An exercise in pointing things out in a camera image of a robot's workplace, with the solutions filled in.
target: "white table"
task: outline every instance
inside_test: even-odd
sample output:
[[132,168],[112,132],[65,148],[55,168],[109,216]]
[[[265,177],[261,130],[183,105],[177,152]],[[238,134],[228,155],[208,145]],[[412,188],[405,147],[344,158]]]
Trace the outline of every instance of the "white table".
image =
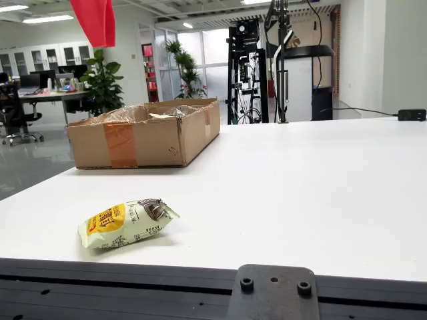
[[68,124],[67,117],[67,107],[65,106],[65,101],[69,100],[81,100],[85,97],[86,92],[76,91],[76,92],[52,92],[46,95],[22,95],[19,96],[19,99],[22,103],[39,103],[39,102],[55,102],[62,101],[62,107],[64,109],[65,124]]
[[[223,126],[186,168],[70,169],[3,200],[0,257],[427,281],[426,164],[427,123]],[[81,246],[84,220],[147,197],[181,219],[119,249]]]

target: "cardboard box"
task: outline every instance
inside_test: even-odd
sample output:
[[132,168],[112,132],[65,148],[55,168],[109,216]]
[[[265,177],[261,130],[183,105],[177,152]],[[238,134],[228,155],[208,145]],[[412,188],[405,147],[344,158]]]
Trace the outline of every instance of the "cardboard box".
[[[165,119],[150,115],[186,105],[197,111]],[[220,107],[217,99],[146,103],[70,123],[67,128],[77,168],[186,166],[220,132]]]

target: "glass door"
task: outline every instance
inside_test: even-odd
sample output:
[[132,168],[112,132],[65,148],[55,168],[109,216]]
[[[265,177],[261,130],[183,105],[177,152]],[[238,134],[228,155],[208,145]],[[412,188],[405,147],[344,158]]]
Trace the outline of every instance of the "glass door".
[[55,49],[47,49],[47,64],[49,66],[49,70],[55,70],[56,73],[59,73],[58,66],[59,60],[58,55]]
[[65,56],[65,61],[63,62],[65,62],[66,65],[76,65],[77,60],[74,55],[73,47],[66,47],[63,49],[64,49],[64,56]]
[[43,57],[41,56],[41,51],[31,50],[31,57],[33,58],[34,71],[43,71],[45,68],[43,66]]
[[0,54],[0,64],[1,64],[1,68],[3,69],[3,72],[6,72],[8,76],[12,77],[13,76],[12,64],[11,64],[11,60],[9,58],[8,53]]
[[79,46],[79,52],[80,52],[79,64],[85,65],[87,63],[87,60],[91,58],[89,46],[88,45],[80,45]]
[[18,75],[19,76],[28,75],[28,69],[27,69],[27,64],[25,62],[24,52],[15,52],[14,56],[15,56],[16,68],[18,69]]

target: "orange tape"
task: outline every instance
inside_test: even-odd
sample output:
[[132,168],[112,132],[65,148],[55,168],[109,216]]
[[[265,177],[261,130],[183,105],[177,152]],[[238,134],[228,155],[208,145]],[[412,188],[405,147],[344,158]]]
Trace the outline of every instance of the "orange tape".
[[131,123],[106,123],[104,134],[113,168],[138,167]]

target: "white wall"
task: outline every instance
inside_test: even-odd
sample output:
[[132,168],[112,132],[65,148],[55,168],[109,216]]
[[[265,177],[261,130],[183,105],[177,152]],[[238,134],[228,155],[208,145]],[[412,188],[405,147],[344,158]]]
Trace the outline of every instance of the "white wall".
[[139,23],[153,25],[151,14],[139,8],[117,9],[115,15],[115,47],[105,49],[106,61],[117,61],[121,68],[117,75],[126,105],[148,102],[147,85],[143,68]]
[[0,30],[0,49],[87,41],[77,19],[35,25],[2,22]]
[[383,111],[426,108],[426,0],[387,0]]
[[341,101],[385,113],[425,108],[425,12],[425,0],[343,1]]
[[[384,38],[386,34],[386,0],[366,0],[364,6],[364,45],[362,53],[361,108],[382,110],[384,78]],[[363,117],[380,114],[360,111]]]
[[362,107],[363,101],[364,3],[345,0],[341,4],[340,100],[355,108]]

